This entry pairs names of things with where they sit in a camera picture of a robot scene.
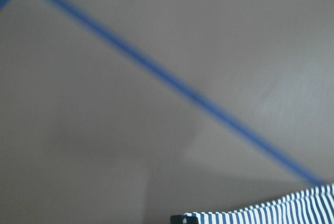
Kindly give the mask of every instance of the gray surface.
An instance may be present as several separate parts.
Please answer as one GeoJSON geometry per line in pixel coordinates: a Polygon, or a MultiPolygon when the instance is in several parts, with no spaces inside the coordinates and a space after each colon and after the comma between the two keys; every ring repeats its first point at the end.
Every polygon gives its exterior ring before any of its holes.
{"type": "MultiPolygon", "coordinates": [[[[72,1],[334,178],[333,0],[72,1]]],[[[308,186],[45,0],[0,29],[1,223],[167,223],[308,186]]]]}

